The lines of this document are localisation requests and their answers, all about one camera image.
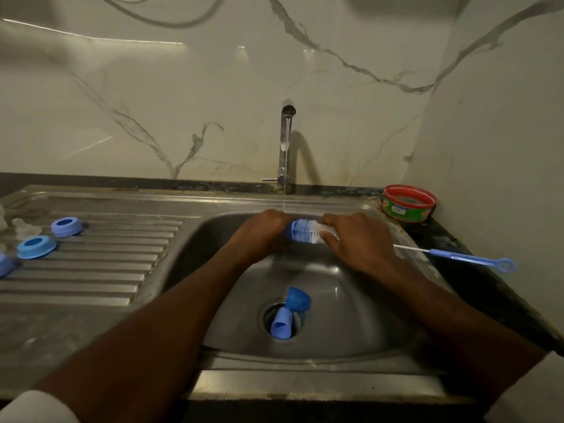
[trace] black granite countertop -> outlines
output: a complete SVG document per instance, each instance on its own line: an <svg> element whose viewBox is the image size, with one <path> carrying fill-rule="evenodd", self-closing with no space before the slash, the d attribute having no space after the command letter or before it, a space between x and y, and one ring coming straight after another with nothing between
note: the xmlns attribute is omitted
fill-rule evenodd
<svg viewBox="0 0 564 423"><path fill-rule="evenodd" d="M204 182L125 177L82 177L75 175L13 174L0 172L0 197L27 185L68 185L135 189L170 189L222 191L237 193L272 193L270 184ZM298 195L382 196L382 188L297 185ZM470 253L431 216L425 223L403 225L421 248L437 248ZM545 350L563 355L562 340L521 300L511 288L489 269L472 264L428 256L453 290L471 306L511 328ZM246 420L342 421L354 413L356 421L479 421L476 405L405 405L381 403L280 403L279 401L179 402L167 421L216 421L239 415Z"/></svg>

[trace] hand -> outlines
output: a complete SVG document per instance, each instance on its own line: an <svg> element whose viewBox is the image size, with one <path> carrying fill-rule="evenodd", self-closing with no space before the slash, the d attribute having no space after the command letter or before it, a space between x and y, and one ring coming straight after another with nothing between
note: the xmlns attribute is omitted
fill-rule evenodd
<svg viewBox="0 0 564 423"><path fill-rule="evenodd" d="M251 265L272 254L289 240L281 236L294 218L282 211L267 209L243 223L225 245Z"/></svg>
<svg viewBox="0 0 564 423"><path fill-rule="evenodd" d="M358 212L350 216L325 214L320 222L335 228L339 239L329 232L321 232L321 238L354 270L378 276L381 269L390 267L398 258L383 221Z"/></svg>

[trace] wall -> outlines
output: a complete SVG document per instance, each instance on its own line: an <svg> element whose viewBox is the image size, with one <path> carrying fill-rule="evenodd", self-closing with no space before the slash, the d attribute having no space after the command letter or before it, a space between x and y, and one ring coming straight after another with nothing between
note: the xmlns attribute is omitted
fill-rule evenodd
<svg viewBox="0 0 564 423"><path fill-rule="evenodd" d="M1 171L257 182L291 98L297 182L371 186L404 175L459 3L1 1Z"/></svg>
<svg viewBox="0 0 564 423"><path fill-rule="evenodd" d="M507 284L564 330L564 0L469 0L405 181L476 255L508 256Z"/></svg>

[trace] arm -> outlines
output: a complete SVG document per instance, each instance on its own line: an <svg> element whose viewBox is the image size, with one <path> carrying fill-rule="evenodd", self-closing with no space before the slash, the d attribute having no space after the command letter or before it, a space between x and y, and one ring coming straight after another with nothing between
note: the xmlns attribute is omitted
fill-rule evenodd
<svg viewBox="0 0 564 423"><path fill-rule="evenodd" d="M196 368L215 312L239 276L269 255L291 221L268 210L247 220L207 263L47 376L37 390L85 423L157 421Z"/></svg>
<svg viewBox="0 0 564 423"><path fill-rule="evenodd" d="M386 225L358 213L324 215L339 240L323 240L346 264L389 288L413 311L427 332L491 399L498 398L546 352L429 281L395 255Z"/></svg>

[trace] forearm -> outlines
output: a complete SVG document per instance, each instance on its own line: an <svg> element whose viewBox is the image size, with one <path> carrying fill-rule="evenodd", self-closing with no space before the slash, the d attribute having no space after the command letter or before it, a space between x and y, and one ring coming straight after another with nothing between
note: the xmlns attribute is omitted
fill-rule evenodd
<svg viewBox="0 0 564 423"><path fill-rule="evenodd" d="M208 326L248 263L212 259L44 379L83 422L155 421L187 385Z"/></svg>
<svg viewBox="0 0 564 423"><path fill-rule="evenodd" d="M378 279L414 312L427 332L489 397L499 397L546 352L433 284L400 258L377 267Z"/></svg>

